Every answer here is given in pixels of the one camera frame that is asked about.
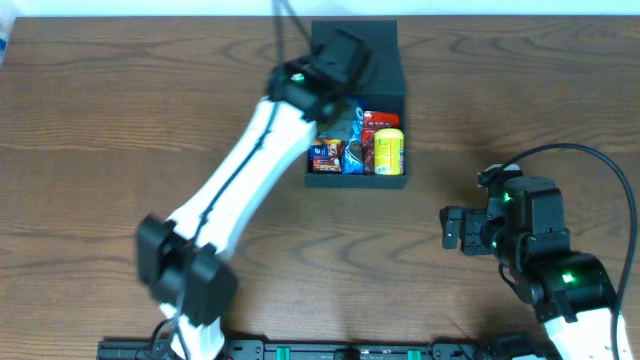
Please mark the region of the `black gift box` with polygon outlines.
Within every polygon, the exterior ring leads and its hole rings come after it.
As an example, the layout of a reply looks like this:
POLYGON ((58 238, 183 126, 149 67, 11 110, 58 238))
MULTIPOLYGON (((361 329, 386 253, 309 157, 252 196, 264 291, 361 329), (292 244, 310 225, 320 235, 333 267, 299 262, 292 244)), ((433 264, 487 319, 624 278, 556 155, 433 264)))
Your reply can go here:
MULTIPOLYGON (((406 84, 398 48, 397 22, 394 20, 314 20, 311 39, 314 45, 330 42, 334 31, 345 29, 362 38, 372 54, 352 95, 371 111, 399 116, 400 129, 406 129, 406 84)), ((308 188, 402 189, 409 176, 340 175, 307 171, 304 185, 308 188)))

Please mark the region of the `red snack pouch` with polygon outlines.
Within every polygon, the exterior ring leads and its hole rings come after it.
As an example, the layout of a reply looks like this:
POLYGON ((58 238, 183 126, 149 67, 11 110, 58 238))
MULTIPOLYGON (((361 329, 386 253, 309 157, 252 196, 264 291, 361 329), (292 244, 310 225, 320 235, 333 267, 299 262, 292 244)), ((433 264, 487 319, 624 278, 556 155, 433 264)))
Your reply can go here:
POLYGON ((362 150, 364 156, 364 174, 374 173, 374 136, 383 128, 400 128, 400 119, 397 114, 379 111, 365 111, 362 127, 362 150))

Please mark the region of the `blue Oreo cookie pack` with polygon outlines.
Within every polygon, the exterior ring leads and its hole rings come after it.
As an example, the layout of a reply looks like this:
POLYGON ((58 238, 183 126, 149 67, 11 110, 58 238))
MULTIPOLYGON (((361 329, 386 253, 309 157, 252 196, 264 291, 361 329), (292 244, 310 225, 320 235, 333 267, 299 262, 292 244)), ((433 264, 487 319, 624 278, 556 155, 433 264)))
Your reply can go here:
POLYGON ((362 150, 362 128, 364 110, 361 103, 354 98, 346 99, 347 119, 350 126, 349 137, 344 143, 342 153, 342 174, 363 175, 364 156, 362 150))

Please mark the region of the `yellow Mentos gum bottle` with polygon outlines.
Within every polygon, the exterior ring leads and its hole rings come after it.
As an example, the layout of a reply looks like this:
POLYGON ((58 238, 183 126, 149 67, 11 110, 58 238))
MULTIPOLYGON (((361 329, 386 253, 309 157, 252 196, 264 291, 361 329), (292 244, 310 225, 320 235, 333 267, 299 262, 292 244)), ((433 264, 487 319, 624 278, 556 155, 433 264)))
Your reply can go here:
POLYGON ((404 174, 404 133, 396 128, 378 130, 374 135, 374 173, 399 176, 404 174))

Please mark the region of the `blue Eclipse mints tin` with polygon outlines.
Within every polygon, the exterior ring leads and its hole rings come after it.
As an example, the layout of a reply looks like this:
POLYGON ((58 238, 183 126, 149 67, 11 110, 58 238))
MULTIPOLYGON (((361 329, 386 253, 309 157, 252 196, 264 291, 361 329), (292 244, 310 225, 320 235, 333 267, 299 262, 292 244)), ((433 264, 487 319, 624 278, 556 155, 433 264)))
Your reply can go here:
POLYGON ((310 161, 327 159, 329 155, 330 152, 328 145, 320 139, 316 139, 308 150, 308 157, 310 161))

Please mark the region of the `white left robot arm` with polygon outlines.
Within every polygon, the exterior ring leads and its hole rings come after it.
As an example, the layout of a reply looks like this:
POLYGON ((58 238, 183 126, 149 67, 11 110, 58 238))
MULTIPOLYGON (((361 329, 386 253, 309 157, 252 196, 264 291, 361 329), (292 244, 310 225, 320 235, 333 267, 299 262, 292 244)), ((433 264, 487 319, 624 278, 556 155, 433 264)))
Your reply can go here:
POLYGON ((138 225, 138 276, 166 317, 165 351, 180 359, 221 352, 221 317, 239 285, 228 261, 241 234, 319 130, 339 118, 371 54, 362 37, 337 28, 309 54, 280 62, 246 130, 206 183, 167 219, 148 215, 138 225))

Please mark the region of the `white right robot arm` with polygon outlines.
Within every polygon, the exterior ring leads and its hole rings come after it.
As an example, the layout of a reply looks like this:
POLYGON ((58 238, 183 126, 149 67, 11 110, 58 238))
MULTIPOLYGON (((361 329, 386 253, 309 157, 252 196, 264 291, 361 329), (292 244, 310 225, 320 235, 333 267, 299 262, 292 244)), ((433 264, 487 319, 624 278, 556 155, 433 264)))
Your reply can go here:
POLYGON ((563 197, 547 177, 516 165, 479 173, 483 208, 440 210, 442 246, 466 256, 492 255, 503 281, 531 306, 560 359, 629 359, 625 321, 613 312, 616 294, 603 264, 574 251, 563 197))

